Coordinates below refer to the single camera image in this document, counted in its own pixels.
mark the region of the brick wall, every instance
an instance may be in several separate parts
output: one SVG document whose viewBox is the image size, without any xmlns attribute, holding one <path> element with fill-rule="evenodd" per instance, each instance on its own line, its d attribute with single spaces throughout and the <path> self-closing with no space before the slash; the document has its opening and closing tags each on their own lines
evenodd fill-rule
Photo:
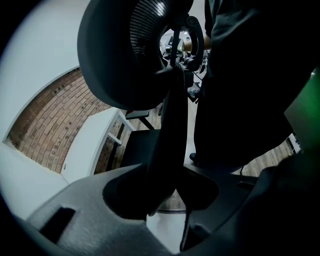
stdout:
<svg viewBox="0 0 320 256">
<path fill-rule="evenodd" d="M 77 68 L 47 86 L 28 104 L 8 138 L 27 157 L 60 173 L 85 120 L 110 107 L 91 93 Z"/>
</svg>

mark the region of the person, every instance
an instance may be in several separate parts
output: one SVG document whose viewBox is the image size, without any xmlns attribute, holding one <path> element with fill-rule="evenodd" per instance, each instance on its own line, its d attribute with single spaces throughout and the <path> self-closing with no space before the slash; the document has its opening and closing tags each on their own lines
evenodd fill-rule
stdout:
<svg viewBox="0 0 320 256">
<path fill-rule="evenodd" d="M 290 135 L 284 111 L 310 77 L 319 43 L 310 6 L 205 0 L 204 47 L 211 51 L 190 155 L 196 164 L 231 173 Z"/>
</svg>

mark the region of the wooden floor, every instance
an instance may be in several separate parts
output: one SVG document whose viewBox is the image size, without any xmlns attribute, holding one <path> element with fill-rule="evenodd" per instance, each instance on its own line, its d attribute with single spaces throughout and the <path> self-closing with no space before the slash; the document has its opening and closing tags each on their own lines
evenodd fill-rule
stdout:
<svg viewBox="0 0 320 256">
<path fill-rule="evenodd" d="M 195 121 L 196 121 L 196 113 L 197 113 L 197 104 L 192 103 L 188 99 L 188 130 L 187 130 L 187 145 L 185 150 L 184 163 L 185 164 L 193 164 L 193 161 L 190 160 L 190 153 L 194 153 L 196 151 L 194 144 L 194 131 L 195 131 Z M 161 128 L 161 117 L 158 116 L 158 112 L 160 110 L 161 104 L 152 110 L 149 111 L 149 117 L 146 119 L 153 125 L 155 129 Z M 134 119 L 130 121 L 132 125 L 137 130 L 147 130 L 148 128 L 140 122 L 138 119 Z M 116 169 L 120 167 L 121 160 L 130 136 L 130 132 L 126 129 L 123 130 L 120 140 L 122 141 L 122 145 L 118 146 L 112 169 Z M 291 147 L 284 141 L 278 147 L 270 150 L 266 154 L 252 160 L 248 163 L 242 171 L 243 175 L 258 177 L 260 172 L 266 168 L 271 166 L 276 166 L 282 159 L 289 156 L 291 153 Z M 240 170 L 235 171 L 233 174 L 239 175 Z M 184 203 L 182 202 L 177 191 L 169 198 L 164 204 L 159 208 L 162 211 L 183 211 L 186 209 Z"/>
</svg>

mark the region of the shirt sleeve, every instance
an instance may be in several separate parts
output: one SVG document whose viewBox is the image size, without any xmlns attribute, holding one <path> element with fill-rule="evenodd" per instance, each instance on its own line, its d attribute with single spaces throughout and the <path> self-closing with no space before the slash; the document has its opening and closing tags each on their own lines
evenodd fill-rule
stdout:
<svg viewBox="0 0 320 256">
<path fill-rule="evenodd" d="M 205 17 L 205 25 L 204 25 L 205 33 L 209 38 L 211 38 L 211 32 L 214 26 L 213 26 L 213 19 L 211 16 L 209 0 L 205 0 L 204 2 L 204 17 Z"/>
</svg>

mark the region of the gray plastic surface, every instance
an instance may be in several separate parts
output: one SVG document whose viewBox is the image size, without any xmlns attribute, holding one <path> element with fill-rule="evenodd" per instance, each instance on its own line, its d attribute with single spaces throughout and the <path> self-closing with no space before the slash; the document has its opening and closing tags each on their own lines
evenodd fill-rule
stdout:
<svg viewBox="0 0 320 256">
<path fill-rule="evenodd" d="M 62 249 L 86 256 L 171 255 L 147 229 L 145 221 L 121 218 L 104 202 L 106 183 L 137 166 L 75 181 L 34 212 L 28 222 L 40 230 L 59 208 L 71 208 L 75 214 L 57 242 Z"/>
</svg>

